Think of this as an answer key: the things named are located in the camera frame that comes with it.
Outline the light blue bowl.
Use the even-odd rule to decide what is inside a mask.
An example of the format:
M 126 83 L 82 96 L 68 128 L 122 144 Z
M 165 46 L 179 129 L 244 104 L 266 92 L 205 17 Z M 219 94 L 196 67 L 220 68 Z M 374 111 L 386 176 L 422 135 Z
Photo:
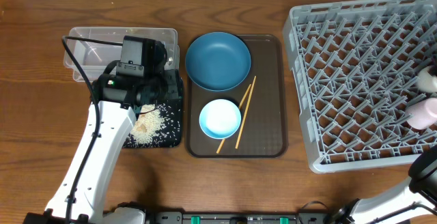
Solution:
M 199 114 L 202 132 L 212 139 L 223 139 L 229 132 L 226 112 L 238 106 L 230 100 L 216 99 L 206 104 Z

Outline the cream plastic cup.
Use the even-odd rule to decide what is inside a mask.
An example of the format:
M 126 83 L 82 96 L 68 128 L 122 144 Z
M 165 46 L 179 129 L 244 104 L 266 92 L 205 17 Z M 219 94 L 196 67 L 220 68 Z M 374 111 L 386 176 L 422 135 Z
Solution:
M 436 67 L 428 66 L 418 75 L 417 87 L 421 92 L 436 93 Z

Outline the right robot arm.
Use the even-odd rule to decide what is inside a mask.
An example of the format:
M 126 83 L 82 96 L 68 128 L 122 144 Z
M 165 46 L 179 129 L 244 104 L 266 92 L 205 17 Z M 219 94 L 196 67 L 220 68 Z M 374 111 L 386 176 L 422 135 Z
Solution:
M 355 199 L 326 217 L 325 223 L 402 223 L 423 215 L 436 215 L 436 147 L 411 164 L 400 184 L 367 199 Z

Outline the pink plastic cup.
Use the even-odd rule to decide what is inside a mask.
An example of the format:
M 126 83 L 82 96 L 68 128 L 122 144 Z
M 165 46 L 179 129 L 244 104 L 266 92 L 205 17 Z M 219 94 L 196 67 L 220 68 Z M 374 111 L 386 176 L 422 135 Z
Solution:
M 407 123 L 418 130 L 423 130 L 436 123 L 436 98 L 428 98 L 406 109 L 410 115 Z

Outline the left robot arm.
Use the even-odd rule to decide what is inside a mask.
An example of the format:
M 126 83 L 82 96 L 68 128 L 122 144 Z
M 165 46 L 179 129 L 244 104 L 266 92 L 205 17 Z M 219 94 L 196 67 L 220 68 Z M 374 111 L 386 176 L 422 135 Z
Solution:
M 91 103 L 83 136 L 68 172 L 42 214 L 27 213 L 25 223 L 146 223 L 147 212 L 133 203 L 104 212 L 109 182 L 122 146 L 135 126 L 142 106 L 181 95 L 169 91 L 165 70 L 167 50 L 158 40 L 124 36 L 121 57 L 91 82 L 68 46 L 61 41 L 90 92 Z

